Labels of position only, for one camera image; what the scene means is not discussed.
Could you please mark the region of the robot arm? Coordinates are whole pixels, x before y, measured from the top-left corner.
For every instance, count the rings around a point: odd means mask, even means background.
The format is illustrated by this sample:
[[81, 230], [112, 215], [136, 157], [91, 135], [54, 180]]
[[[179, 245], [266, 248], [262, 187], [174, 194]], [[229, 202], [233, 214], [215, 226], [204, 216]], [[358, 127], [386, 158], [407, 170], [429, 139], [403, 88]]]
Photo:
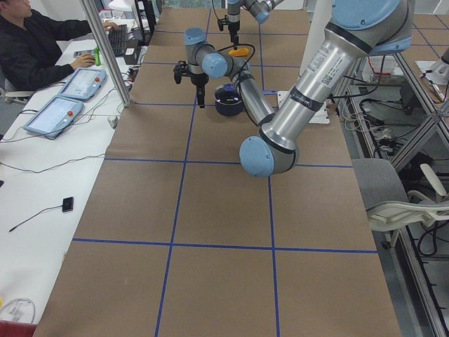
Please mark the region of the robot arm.
[[283, 173], [299, 159], [297, 137], [353, 61], [398, 53], [410, 46], [414, 10], [414, 1], [333, 1], [322, 44], [277, 112], [268, 105], [248, 63], [216, 51], [198, 27], [184, 35], [187, 75], [231, 80], [259, 128], [257, 136], [240, 146], [242, 167], [256, 177]]
[[234, 50], [239, 47], [239, 30], [241, 21], [241, 9], [248, 11], [261, 25], [269, 17], [269, 12], [274, 10], [283, 0], [231, 0], [227, 2], [227, 14], [219, 21], [219, 29], [228, 27], [230, 40]]

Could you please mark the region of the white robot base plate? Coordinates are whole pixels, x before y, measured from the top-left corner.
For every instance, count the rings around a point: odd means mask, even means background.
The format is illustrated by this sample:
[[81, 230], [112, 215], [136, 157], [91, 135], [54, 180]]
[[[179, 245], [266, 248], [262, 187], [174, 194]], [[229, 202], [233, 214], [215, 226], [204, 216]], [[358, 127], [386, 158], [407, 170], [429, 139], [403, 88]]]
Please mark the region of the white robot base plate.
[[[276, 98], [278, 103], [278, 108], [281, 108], [286, 102], [287, 97], [290, 95], [290, 91], [277, 91]], [[308, 109], [308, 111], [313, 112], [314, 115], [309, 120], [310, 124], [329, 124], [330, 117], [328, 114], [328, 108], [326, 103], [320, 106], [319, 110]]]

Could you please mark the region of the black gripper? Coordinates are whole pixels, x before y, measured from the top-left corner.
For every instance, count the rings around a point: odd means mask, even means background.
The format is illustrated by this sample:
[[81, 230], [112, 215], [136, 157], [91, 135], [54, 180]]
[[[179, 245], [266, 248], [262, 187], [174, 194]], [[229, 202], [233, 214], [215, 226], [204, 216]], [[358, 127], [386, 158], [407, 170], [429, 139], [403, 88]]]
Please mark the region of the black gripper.
[[233, 49], [237, 49], [239, 47], [239, 36], [238, 36], [239, 21], [237, 21], [237, 22], [228, 21], [227, 26], [228, 26], [230, 40], [231, 40]]
[[208, 83], [206, 73], [191, 75], [191, 83], [196, 86], [197, 105], [200, 108], [205, 107], [205, 85]]

